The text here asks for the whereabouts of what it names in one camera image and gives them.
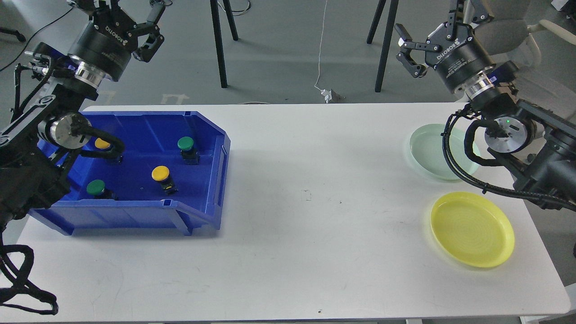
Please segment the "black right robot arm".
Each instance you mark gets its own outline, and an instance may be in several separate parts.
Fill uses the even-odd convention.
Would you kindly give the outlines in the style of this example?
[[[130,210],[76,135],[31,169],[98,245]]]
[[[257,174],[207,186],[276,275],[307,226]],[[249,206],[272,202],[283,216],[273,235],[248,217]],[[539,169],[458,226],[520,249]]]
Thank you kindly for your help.
[[[412,39],[396,24],[400,51],[397,59],[414,77],[427,68],[438,72],[453,94],[468,103],[453,113],[441,133],[442,153],[453,174],[490,192],[527,200],[541,209],[575,210],[575,125],[528,100],[518,98],[513,84],[517,66],[497,64],[492,55],[506,53],[530,37],[525,23],[528,0],[471,0],[471,16],[463,0],[453,0],[448,18],[424,42]],[[450,135],[461,119],[471,121],[463,137],[468,160],[488,167],[504,167],[516,179],[512,189],[483,182],[455,160]]]

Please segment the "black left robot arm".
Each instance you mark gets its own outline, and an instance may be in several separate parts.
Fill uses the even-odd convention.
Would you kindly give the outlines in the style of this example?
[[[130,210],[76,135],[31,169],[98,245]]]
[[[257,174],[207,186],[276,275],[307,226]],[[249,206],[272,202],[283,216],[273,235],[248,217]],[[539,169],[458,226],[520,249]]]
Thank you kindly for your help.
[[[14,71],[16,102],[1,132],[1,230],[31,209],[50,208],[70,192],[68,173],[78,157],[116,159],[124,143],[92,126],[80,113],[96,100],[103,79],[118,81],[131,58],[149,62],[164,42],[158,21],[171,5],[151,0],[145,22],[136,23],[117,0],[71,0],[89,17],[67,54],[40,43],[27,70],[39,83],[20,101],[20,76]]]

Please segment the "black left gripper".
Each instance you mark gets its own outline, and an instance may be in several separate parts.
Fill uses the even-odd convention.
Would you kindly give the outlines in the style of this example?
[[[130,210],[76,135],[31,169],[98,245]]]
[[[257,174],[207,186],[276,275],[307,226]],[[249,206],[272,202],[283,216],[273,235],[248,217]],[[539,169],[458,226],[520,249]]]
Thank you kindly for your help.
[[[90,17],[68,55],[75,62],[99,68],[114,82],[121,78],[131,54],[138,61],[150,62],[164,43],[158,21],[165,4],[151,4],[146,21],[140,24],[120,8],[118,0],[68,0],[67,4]]]

